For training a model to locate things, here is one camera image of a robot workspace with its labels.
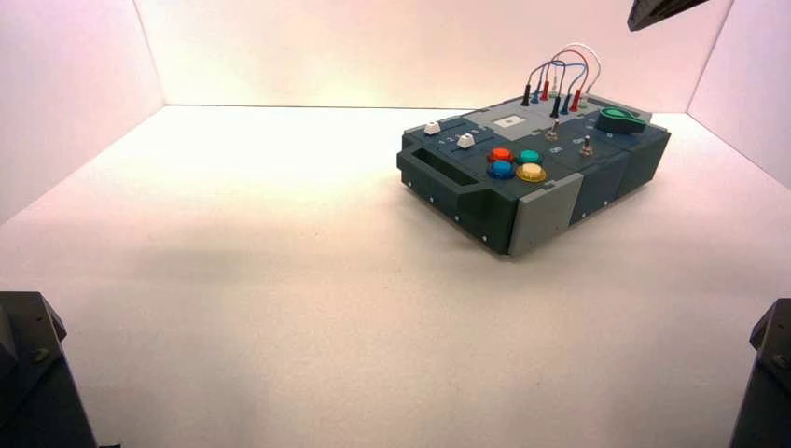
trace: white wall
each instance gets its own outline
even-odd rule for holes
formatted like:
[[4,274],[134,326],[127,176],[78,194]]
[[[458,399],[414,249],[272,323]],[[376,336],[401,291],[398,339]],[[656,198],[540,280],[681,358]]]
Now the white wall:
[[630,33],[631,0],[137,0],[168,104],[484,106],[584,40],[598,92],[654,111],[687,109],[730,1]]
[[791,188],[791,2],[736,0],[689,114]]
[[3,0],[0,60],[0,223],[163,104],[132,0]]

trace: yellow button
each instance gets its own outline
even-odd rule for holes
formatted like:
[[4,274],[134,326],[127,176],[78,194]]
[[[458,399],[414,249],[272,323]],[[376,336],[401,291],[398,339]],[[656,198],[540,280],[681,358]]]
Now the yellow button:
[[517,176],[527,182],[542,182],[547,179],[547,172],[536,163],[524,163],[517,168]]

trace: green button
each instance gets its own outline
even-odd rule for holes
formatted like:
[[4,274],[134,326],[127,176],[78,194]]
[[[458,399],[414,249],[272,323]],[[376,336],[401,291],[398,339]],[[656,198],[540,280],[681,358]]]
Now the green button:
[[522,163],[541,163],[541,154],[535,151],[526,150],[520,154],[520,162]]

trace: red button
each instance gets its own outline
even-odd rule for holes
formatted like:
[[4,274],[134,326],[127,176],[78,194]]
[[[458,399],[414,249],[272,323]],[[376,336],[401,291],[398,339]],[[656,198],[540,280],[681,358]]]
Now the red button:
[[496,147],[486,156],[488,161],[514,161],[514,156],[506,147]]

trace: screw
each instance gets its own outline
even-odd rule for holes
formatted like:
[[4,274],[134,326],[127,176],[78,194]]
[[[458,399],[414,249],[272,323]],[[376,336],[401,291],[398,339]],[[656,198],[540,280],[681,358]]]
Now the screw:
[[782,369],[784,371],[791,369],[791,359],[784,357],[783,355],[775,355],[771,357],[771,362],[778,369]]
[[49,357],[49,350],[46,348],[37,348],[30,354],[30,362],[40,364]]

